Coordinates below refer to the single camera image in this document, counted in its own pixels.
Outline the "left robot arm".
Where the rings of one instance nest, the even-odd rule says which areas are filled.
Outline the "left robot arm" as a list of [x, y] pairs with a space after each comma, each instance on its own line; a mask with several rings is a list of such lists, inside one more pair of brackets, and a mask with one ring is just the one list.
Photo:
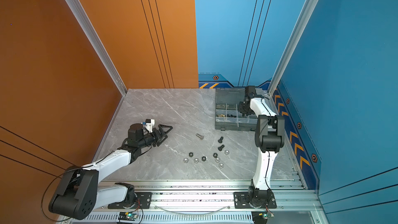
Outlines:
[[134, 185], [118, 182], [110, 187], [100, 187], [99, 183], [135, 162], [143, 155], [143, 148], [159, 147], [172, 129], [171, 125], [155, 126], [151, 119], [131, 125], [127, 137], [115, 151], [91, 164], [65, 170], [49, 202], [49, 212], [83, 220], [94, 209], [103, 206], [137, 207]]

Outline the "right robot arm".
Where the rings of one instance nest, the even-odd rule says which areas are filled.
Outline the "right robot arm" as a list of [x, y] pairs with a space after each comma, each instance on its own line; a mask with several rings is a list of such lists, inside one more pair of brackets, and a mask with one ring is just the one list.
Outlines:
[[256, 115], [255, 145], [258, 162], [247, 202], [253, 208], [276, 208], [271, 190], [271, 176], [275, 159], [285, 144], [285, 118], [275, 113], [267, 104], [268, 97], [258, 94], [254, 86], [245, 88], [245, 97], [238, 110], [243, 116]]

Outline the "clear plastic organizer box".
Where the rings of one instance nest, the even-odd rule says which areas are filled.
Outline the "clear plastic organizer box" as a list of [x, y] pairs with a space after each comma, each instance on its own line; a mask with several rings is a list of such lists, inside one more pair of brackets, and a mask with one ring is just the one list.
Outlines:
[[[215, 129], [220, 131], [255, 131], [256, 115], [242, 115], [238, 105], [244, 100], [244, 88], [217, 88], [215, 98]], [[219, 114], [232, 114], [237, 118], [219, 118]]]

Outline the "silver hex bolt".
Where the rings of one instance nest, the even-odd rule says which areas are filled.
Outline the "silver hex bolt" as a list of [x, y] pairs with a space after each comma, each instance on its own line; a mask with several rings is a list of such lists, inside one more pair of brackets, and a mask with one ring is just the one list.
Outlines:
[[203, 140], [204, 139], [204, 137], [202, 136], [202, 135], [200, 135], [200, 134], [196, 134], [196, 136], [200, 139], [200, 140]]

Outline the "left circuit board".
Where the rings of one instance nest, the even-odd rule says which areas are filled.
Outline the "left circuit board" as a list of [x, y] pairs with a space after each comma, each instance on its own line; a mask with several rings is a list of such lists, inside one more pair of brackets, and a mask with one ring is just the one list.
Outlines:
[[139, 220], [139, 215], [134, 212], [120, 212], [118, 215], [119, 223], [131, 223]]

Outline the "circuit board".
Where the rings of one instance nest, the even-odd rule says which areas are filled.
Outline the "circuit board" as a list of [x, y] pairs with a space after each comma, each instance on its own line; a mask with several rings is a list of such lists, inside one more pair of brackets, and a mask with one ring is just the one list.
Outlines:
[[267, 224], [270, 218], [274, 218], [272, 212], [252, 212], [252, 220], [254, 224]]
[[120, 212], [118, 215], [119, 223], [131, 223], [139, 220], [139, 215], [134, 212]]

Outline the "right circuit board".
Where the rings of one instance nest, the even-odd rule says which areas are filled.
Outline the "right circuit board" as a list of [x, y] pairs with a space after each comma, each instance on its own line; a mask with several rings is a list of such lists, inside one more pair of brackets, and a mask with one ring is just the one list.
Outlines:
[[267, 224], [270, 218], [274, 218], [272, 212], [252, 212], [252, 220], [254, 224]]

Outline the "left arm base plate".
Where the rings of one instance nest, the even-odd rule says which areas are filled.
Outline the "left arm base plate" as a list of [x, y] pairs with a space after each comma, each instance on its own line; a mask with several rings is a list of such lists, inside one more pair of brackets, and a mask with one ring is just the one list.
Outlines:
[[108, 209], [135, 210], [149, 209], [152, 200], [151, 192], [135, 192], [128, 195], [122, 202], [109, 204]]

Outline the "front aluminium rail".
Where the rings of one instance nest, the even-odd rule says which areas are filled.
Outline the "front aluminium rail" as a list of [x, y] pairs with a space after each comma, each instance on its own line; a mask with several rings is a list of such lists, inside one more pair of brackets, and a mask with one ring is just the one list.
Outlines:
[[[139, 180], [131, 181], [135, 191], [150, 192], [151, 211], [212, 212], [237, 211], [234, 193], [248, 193], [250, 180]], [[300, 180], [274, 180], [271, 184], [277, 212], [310, 212], [315, 224], [328, 220], [315, 191]]]

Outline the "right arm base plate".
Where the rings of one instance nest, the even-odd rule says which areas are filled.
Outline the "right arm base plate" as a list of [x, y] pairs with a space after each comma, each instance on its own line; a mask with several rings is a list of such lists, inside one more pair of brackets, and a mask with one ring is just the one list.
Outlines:
[[249, 193], [246, 192], [234, 192], [233, 193], [234, 207], [236, 209], [276, 209], [277, 203], [274, 195], [267, 199], [259, 199], [253, 197], [249, 199]]

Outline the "right aluminium frame post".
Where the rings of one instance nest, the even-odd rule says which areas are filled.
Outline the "right aluminium frame post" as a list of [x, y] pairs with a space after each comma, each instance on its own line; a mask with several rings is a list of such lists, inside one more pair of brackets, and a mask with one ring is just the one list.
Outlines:
[[279, 60], [279, 63], [276, 67], [274, 75], [271, 79], [271, 83], [268, 87], [267, 93], [269, 96], [274, 94], [286, 68], [287, 65], [302, 37], [302, 34], [318, 4], [319, 0], [305, 0], [304, 5], [301, 9], [301, 12], [297, 18], [295, 26], [292, 30], [292, 33], [289, 37], [287, 45], [284, 49], [284, 52]]

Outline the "aluminium frame post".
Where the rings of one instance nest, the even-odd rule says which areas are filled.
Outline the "aluminium frame post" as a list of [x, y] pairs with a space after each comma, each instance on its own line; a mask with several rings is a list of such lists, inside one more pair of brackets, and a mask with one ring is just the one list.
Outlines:
[[304, 5], [301, 9], [301, 12], [297, 18], [295, 26], [292, 30], [292, 33], [289, 37], [287, 45], [284, 49], [284, 52], [279, 60], [279, 63], [276, 67], [274, 75], [271, 79], [271, 83], [268, 87], [267, 93], [269, 96], [274, 94], [286, 68], [287, 65], [302, 37], [302, 34], [318, 4], [319, 0], [305, 0]]
[[106, 68], [108, 74], [113, 80], [115, 86], [123, 97], [127, 94], [127, 88], [118, 73], [113, 61], [111, 60], [105, 46], [103, 45], [97, 31], [95, 30], [90, 18], [88, 17], [80, 0], [65, 0], [69, 9], [72, 11], [74, 17], [78, 21], [81, 29], [89, 40], [91, 46], [95, 50], [99, 59]]

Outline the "left aluminium frame post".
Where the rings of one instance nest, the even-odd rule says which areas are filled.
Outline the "left aluminium frame post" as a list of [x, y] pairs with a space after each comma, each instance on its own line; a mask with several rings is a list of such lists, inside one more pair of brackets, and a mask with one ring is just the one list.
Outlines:
[[91, 46], [95, 50], [99, 59], [106, 68], [108, 74], [113, 80], [115, 86], [123, 97], [127, 94], [127, 88], [118, 73], [113, 61], [111, 60], [105, 46], [103, 45], [97, 31], [95, 30], [90, 18], [88, 17], [80, 0], [65, 0], [69, 9], [72, 11], [74, 17], [78, 21], [81, 29], [89, 40]]

